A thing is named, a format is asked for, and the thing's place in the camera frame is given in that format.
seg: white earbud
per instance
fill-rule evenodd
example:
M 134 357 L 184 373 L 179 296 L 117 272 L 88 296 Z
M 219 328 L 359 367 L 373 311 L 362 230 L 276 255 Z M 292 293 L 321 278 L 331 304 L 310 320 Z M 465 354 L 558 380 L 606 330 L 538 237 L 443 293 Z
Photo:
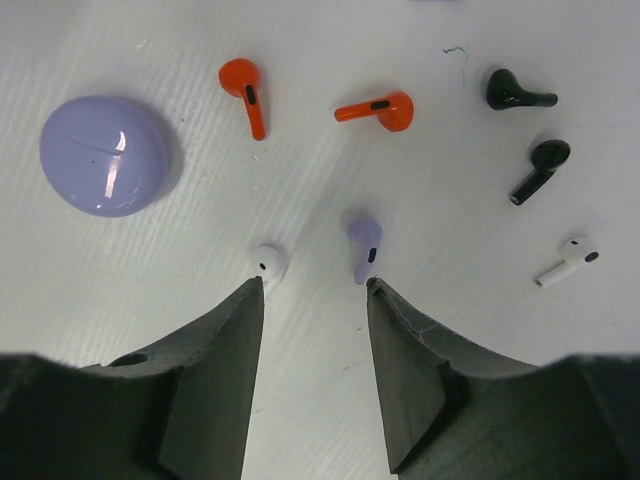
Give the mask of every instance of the white earbud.
M 548 288 L 565 279 L 583 265 L 589 265 L 600 257 L 598 245 L 589 238 L 573 238 L 562 245 L 560 256 L 564 260 L 560 265 L 536 278 L 540 288 Z
M 287 268 L 284 256 L 269 245 L 261 245 L 253 251 L 251 264 L 255 275 L 262 277 L 265 291 L 280 282 Z

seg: orange earbud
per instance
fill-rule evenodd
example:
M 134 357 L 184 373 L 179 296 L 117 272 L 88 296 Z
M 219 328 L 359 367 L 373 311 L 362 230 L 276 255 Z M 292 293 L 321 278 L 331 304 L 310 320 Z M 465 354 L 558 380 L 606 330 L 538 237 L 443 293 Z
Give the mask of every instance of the orange earbud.
M 393 92 L 370 102 L 339 108 L 334 113 L 339 122 L 372 115 L 377 115 L 387 130 L 401 132 L 409 128 L 413 120 L 413 101 L 404 92 Z
M 251 133 L 256 140 L 264 140 L 267 136 L 258 102 L 260 72 L 246 58 L 236 58 L 225 63 L 219 72 L 220 85 L 227 93 L 244 100 L 251 124 Z

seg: black earbud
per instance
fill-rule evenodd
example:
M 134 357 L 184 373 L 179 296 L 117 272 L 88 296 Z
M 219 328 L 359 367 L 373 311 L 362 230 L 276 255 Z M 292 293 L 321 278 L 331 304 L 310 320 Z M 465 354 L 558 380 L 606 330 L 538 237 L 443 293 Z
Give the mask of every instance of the black earbud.
M 509 197 L 514 205 L 522 205 L 565 164 L 571 147 L 562 140 L 548 140 L 533 149 L 531 163 L 535 170 Z
M 513 107 L 553 107 L 558 96 L 553 93 L 534 93 L 523 89 L 516 76 L 503 68 L 496 70 L 489 79 L 487 102 L 494 110 Z

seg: wireless earbud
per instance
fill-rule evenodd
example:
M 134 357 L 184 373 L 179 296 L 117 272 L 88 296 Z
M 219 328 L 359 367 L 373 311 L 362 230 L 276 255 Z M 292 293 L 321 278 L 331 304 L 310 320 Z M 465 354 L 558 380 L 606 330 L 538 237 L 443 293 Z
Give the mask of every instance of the wireless earbud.
M 339 108 L 334 113 L 339 122 L 373 115 L 377 115 L 382 126 L 390 132 L 401 132 L 409 128 L 413 120 L 413 101 L 404 92 L 393 92 L 370 102 Z
M 514 205 L 522 205 L 536 193 L 542 185 L 556 173 L 556 170 L 565 164 L 571 147 L 562 140 L 549 140 L 534 148 L 531 153 L 531 163 L 534 172 L 511 194 L 509 199 Z
M 560 265 L 536 278 L 536 285 L 540 288 L 551 287 L 580 267 L 591 264 L 600 258 L 600 252 L 593 240 L 583 237 L 571 239 L 562 245 L 560 256 L 564 260 Z
M 487 87 L 487 102 L 494 110 L 513 107 L 553 107 L 558 103 L 554 93 L 534 93 L 523 89 L 516 76 L 503 68 L 493 72 Z
M 382 227 L 372 219 L 356 220 L 349 225 L 349 239 L 362 247 L 362 259 L 358 262 L 353 280 L 363 285 L 369 278 L 373 262 L 378 255 L 382 240 Z
M 219 77 L 220 85 L 227 93 L 244 100 L 253 138 L 264 140 L 267 134 L 258 101 L 258 87 L 260 86 L 258 67 L 246 58 L 236 58 L 222 66 Z
M 265 291 L 280 282 L 287 268 L 287 261 L 282 253 L 269 245 L 261 245 L 253 251 L 251 264 L 255 275 L 262 277 Z

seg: mounting hole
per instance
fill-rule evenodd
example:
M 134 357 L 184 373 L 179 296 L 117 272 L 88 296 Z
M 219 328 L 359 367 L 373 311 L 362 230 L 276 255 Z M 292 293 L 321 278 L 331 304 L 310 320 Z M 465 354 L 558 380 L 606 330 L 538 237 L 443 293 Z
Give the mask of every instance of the mounting hole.
M 138 365 L 147 361 L 149 356 L 146 353 L 130 353 L 114 360 L 110 367 L 126 367 L 129 365 Z

